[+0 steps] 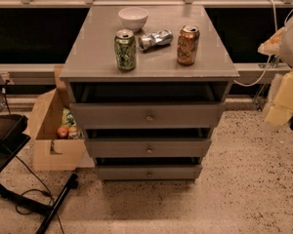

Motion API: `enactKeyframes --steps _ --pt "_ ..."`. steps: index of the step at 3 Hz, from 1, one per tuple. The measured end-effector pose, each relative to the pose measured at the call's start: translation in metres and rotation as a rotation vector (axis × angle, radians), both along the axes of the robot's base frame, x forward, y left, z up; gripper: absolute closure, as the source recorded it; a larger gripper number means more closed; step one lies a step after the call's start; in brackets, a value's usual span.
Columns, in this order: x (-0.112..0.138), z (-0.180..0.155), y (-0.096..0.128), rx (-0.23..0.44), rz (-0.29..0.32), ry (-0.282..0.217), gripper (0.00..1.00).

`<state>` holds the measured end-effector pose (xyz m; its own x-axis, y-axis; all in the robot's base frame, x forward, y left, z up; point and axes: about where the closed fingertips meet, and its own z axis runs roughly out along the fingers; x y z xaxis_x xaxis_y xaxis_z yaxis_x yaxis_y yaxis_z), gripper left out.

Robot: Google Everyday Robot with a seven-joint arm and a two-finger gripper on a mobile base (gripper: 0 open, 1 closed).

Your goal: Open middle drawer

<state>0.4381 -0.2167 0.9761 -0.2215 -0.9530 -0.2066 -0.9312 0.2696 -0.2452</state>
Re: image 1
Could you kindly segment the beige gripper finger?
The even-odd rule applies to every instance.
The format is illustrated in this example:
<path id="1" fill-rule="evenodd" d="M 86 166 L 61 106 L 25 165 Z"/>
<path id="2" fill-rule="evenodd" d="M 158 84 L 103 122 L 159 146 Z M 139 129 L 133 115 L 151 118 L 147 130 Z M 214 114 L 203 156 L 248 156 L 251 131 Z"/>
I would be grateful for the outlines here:
<path id="1" fill-rule="evenodd" d="M 293 70 L 272 79 L 268 102 L 264 107 L 265 128 L 280 128 L 293 116 Z"/>

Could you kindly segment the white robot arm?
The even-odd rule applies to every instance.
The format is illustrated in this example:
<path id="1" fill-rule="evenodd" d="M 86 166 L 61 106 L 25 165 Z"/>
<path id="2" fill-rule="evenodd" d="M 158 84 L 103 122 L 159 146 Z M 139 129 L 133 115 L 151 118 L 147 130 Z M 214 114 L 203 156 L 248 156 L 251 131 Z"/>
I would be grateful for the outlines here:
<path id="1" fill-rule="evenodd" d="M 267 56 L 280 56 L 280 59 L 292 68 L 282 79 L 275 76 L 271 86 L 272 102 L 264 120 L 273 127 L 281 127 L 293 116 L 293 16 L 270 39 L 260 45 L 258 52 Z"/>

